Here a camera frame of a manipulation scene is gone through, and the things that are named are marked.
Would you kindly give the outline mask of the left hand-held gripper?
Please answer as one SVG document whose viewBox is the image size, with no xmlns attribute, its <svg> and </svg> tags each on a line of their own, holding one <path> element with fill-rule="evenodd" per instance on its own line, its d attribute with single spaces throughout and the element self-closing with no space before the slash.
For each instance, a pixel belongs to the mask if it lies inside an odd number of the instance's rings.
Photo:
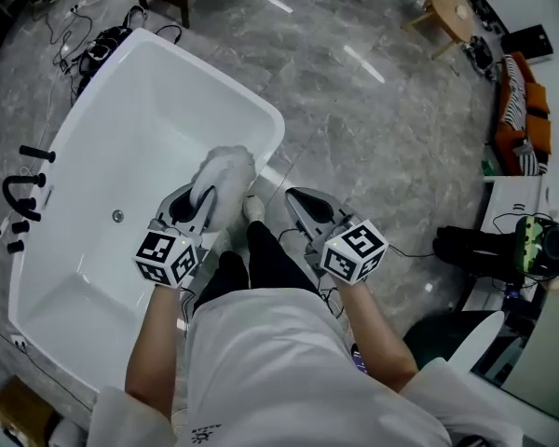
<svg viewBox="0 0 559 447">
<path fill-rule="evenodd" d="M 165 197 L 156 218 L 132 227 L 132 261 L 141 276 L 174 290 L 190 287 L 211 249 L 211 235 L 203 233 L 211 223 L 217 193 L 212 185 L 190 202 L 193 184 L 186 184 Z"/>
</svg>

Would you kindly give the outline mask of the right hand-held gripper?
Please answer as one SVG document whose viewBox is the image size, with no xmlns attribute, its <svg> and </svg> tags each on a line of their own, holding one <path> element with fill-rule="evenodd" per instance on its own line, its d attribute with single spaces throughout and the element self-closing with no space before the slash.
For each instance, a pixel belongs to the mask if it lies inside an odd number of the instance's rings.
<svg viewBox="0 0 559 447">
<path fill-rule="evenodd" d="M 315 189 L 292 187 L 285 202 L 296 227 L 312 240 L 306 261 L 317 273 L 355 284 L 378 268 L 389 243 L 370 220 L 363 221 L 335 197 Z M 317 235 L 317 224 L 329 226 Z"/>
</svg>

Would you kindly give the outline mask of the white fluffy cleaning mitt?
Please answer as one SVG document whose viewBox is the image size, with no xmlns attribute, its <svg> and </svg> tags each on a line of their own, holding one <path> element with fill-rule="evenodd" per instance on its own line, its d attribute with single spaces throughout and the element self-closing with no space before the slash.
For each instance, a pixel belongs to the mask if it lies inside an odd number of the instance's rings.
<svg viewBox="0 0 559 447">
<path fill-rule="evenodd" d="M 256 177 L 252 154 L 242 145 L 218 146 L 209 151 L 193 176 L 190 204 L 195 208 L 213 187 L 215 202 L 206 232 L 219 232 L 233 224 Z"/>
</svg>

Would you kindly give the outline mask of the white bathtub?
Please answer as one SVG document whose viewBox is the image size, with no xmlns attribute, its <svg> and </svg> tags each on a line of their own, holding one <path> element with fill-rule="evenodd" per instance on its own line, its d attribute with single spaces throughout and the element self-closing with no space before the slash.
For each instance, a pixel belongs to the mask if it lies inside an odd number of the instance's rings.
<svg viewBox="0 0 559 447">
<path fill-rule="evenodd" d="M 262 169 L 285 132 L 280 112 L 189 52 L 134 31 L 91 79 L 32 184 L 40 222 L 16 235 L 8 317 L 85 386 L 122 386 L 151 292 L 132 261 L 132 227 L 156 218 L 209 151 L 244 146 Z M 45 210 L 47 190 L 54 185 Z M 114 210 L 124 219 L 116 223 Z"/>
</svg>

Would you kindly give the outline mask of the person's right forearm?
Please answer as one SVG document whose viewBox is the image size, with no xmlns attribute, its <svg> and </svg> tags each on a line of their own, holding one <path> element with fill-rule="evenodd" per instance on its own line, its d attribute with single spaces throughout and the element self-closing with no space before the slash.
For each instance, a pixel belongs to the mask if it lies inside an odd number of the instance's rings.
<svg viewBox="0 0 559 447">
<path fill-rule="evenodd" d="M 400 392 L 418 373 L 411 351 L 392 330 L 365 282 L 333 280 L 368 374 Z"/>
</svg>

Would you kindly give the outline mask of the person's left forearm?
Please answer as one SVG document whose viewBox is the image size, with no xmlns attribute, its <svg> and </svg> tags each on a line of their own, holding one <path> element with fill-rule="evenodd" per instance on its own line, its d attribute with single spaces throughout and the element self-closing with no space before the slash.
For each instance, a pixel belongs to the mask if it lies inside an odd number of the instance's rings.
<svg viewBox="0 0 559 447">
<path fill-rule="evenodd" d="M 177 370 L 176 290 L 156 285 L 126 369 L 124 390 L 171 418 Z"/>
</svg>

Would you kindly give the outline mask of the person's right white shoe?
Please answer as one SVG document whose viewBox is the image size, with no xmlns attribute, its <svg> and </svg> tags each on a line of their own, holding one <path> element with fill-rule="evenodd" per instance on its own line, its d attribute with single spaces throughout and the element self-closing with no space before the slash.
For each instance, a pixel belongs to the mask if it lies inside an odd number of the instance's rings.
<svg viewBox="0 0 559 447">
<path fill-rule="evenodd" d="M 249 224 L 265 220 L 265 204 L 258 196 L 246 196 L 242 204 L 242 213 Z"/>
</svg>

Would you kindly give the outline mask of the person's black trousers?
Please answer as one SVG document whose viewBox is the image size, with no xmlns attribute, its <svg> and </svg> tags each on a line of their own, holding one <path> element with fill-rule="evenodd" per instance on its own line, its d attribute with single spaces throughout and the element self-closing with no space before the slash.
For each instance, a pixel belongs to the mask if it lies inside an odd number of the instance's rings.
<svg viewBox="0 0 559 447">
<path fill-rule="evenodd" d="M 284 251 L 263 222 L 249 223 L 246 231 L 249 268 L 233 251 L 224 251 L 211 280 L 194 303 L 193 312 L 221 296 L 248 289 L 301 289 L 320 296 L 318 289 Z"/>
</svg>

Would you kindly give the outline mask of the dark purple phone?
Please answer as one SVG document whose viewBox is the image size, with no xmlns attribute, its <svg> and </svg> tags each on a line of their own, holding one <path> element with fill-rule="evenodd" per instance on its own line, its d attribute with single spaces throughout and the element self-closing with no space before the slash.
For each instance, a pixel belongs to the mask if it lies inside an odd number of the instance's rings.
<svg viewBox="0 0 559 447">
<path fill-rule="evenodd" d="M 350 353 L 351 353 L 351 357 L 352 357 L 353 362 L 356 365 L 357 369 L 360 372 L 367 374 L 368 373 L 367 368 L 365 366 L 365 363 L 364 363 L 364 361 L 362 359 L 362 356 L 361 356 L 361 352 L 360 352 L 360 350 L 358 348 L 358 345 L 356 343 L 354 343 L 351 346 Z"/>
</svg>

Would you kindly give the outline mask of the black hand shower rod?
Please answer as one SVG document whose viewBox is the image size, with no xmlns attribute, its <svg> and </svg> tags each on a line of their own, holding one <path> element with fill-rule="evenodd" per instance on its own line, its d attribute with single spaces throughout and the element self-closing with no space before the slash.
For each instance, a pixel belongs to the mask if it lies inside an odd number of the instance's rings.
<svg viewBox="0 0 559 447">
<path fill-rule="evenodd" d="M 27 145 L 21 145 L 20 154 L 22 156 L 33 157 L 36 159 L 47 160 L 49 163 L 53 163 L 56 159 L 56 153 L 54 151 L 44 151 L 38 148 L 33 148 Z"/>
</svg>

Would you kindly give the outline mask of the black bag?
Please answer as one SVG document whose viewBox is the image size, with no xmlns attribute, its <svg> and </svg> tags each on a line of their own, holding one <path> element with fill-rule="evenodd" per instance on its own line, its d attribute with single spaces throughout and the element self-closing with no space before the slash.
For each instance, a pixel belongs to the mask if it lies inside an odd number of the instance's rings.
<svg viewBox="0 0 559 447">
<path fill-rule="evenodd" d="M 475 276 L 508 283 L 520 283 L 525 279 L 514 264 L 514 233 L 493 234 L 447 225 L 437 229 L 432 247 L 441 261 Z"/>
</svg>

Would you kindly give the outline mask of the person's white shirt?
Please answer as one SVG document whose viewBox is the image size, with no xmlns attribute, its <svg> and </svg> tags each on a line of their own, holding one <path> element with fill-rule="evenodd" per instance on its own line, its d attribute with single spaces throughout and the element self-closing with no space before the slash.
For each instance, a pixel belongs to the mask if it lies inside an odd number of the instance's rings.
<svg viewBox="0 0 559 447">
<path fill-rule="evenodd" d="M 201 306 L 186 341 L 187 425 L 118 388 L 93 410 L 88 447 L 522 447 L 523 431 L 443 359 L 400 392 L 359 370 L 322 299 L 234 291 Z"/>
</svg>

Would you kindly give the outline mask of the black arched faucet spout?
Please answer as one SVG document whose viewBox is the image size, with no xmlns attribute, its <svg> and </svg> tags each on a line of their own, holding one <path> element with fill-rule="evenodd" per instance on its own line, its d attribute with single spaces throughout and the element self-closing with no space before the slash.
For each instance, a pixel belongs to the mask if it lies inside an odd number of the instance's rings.
<svg viewBox="0 0 559 447">
<path fill-rule="evenodd" d="M 4 198 L 7 202 L 7 204 L 15 211 L 17 212 L 20 216 L 22 216 L 24 219 L 33 221 L 33 222 L 40 222 L 41 221 L 41 214 L 38 213 L 35 210 L 26 210 L 23 209 L 20 205 L 19 205 L 19 200 L 20 199 L 16 199 L 10 190 L 10 186 L 13 184 L 26 184 L 26 183 L 32 183 L 33 185 L 37 185 L 39 188 L 42 188 L 45 186 L 47 181 L 46 175 L 44 173 L 39 173 L 33 176 L 17 176 L 17 175 L 11 175 L 8 176 L 4 179 L 3 184 L 2 184 L 2 191 L 3 191 L 3 195 Z"/>
</svg>

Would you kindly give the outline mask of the white oval seat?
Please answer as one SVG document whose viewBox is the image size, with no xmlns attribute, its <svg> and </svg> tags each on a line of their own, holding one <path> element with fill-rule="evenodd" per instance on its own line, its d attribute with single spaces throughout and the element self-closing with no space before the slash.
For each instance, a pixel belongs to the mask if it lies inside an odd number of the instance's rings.
<svg viewBox="0 0 559 447">
<path fill-rule="evenodd" d="M 496 311 L 482 320 L 462 341 L 448 360 L 459 375 L 468 374 L 497 338 L 505 320 L 503 311 Z"/>
</svg>

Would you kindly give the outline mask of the black and green helmet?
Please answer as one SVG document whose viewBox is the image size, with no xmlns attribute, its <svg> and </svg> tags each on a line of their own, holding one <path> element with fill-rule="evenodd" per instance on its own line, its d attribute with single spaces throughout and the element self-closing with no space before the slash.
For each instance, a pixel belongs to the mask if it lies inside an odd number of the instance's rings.
<svg viewBox="0 0 559 447">
<path fill-rule="evenodd" d="M 515 228 L 514 265 L 528 278 L 559 277 L 559 223 L 534 215 L 522 217 Z"/>
</svg>

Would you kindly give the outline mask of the orange chair with striped cushion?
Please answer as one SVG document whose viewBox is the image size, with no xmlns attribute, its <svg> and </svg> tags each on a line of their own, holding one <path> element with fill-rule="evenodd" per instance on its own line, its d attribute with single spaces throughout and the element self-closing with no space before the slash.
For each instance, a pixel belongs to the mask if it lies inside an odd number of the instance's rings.
<svg viewBox="0 0 559 447">
<path fill-rule="evenodd" d="M 548 171 L 552 122 L 546 88 L 520 52 L 505 54 L 499 80 L 496 154 L 505 174 L 539 176 Z"/>
</svg>

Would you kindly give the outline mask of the light wooden stool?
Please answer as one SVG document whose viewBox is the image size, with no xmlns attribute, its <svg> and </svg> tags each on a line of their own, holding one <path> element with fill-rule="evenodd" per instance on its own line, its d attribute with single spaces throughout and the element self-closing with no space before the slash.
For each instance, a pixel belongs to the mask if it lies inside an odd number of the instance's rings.
<svg viewBox="0 0 559 447">
<path fill-rule="evenodd" d="M 424 0 L 423 14 L 401 25 L 408 31 L 423 20 L 434 19 L 450 41 L 431 55 L 433 61 L 452 47 L 470 43 L 474 31 L 474 13 L 467 0 Z"/>
</svg>

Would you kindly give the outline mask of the black flat box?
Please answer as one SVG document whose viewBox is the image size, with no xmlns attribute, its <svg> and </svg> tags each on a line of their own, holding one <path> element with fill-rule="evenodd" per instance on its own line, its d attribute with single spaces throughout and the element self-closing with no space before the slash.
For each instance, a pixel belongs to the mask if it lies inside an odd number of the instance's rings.
<svg viewBox="0 0 559 447">
<path fill-rule="evenodd" d="M 500 42 L 505 54 L 520 52 L 530 65 L 550 61 L 554 54 L 551 41 L 541 24 L 504 34 Z"/>
</svg>

